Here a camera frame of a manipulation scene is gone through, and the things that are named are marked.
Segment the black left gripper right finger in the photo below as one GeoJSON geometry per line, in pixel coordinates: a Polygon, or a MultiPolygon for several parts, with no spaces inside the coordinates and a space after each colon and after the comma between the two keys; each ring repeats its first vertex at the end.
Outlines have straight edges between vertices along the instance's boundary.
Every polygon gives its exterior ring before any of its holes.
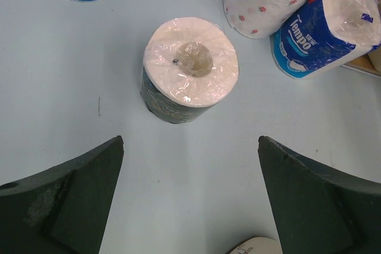
{"type": "Polygon", "coordinates": [[[268,136],[258,157],[283,253],[380,253],[380,183],[268,136]]]}

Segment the dark green paper roll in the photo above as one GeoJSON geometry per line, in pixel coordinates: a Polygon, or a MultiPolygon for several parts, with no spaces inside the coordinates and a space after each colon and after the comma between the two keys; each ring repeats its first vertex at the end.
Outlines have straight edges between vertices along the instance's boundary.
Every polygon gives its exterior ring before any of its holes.
{"type": "Polygon", "coordinates": [[[236,51],[217,25],[175,18],[159,26],[145,48],[140,95],[159,119],[189,123],[223,100],[238,77],[236,51]]]}

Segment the brown paper roll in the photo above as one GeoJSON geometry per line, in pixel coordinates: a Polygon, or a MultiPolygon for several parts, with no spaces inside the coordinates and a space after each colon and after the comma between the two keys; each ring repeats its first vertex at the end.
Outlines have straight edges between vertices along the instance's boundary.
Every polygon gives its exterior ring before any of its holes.
{"type": "Polygon", "coordinates": [[[267,237],[250,237],[232,249],[227,254],[282,254],[281,244],[267,237]]]}

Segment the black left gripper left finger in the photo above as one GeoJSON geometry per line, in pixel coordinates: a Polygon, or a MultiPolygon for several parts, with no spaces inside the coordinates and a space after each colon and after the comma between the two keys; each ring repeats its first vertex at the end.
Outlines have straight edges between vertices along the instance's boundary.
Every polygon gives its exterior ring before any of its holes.
{"type": "Polygon", "coordinates": [[[123,139],[1,186],[1,253],[99,253],[123,139]]]}

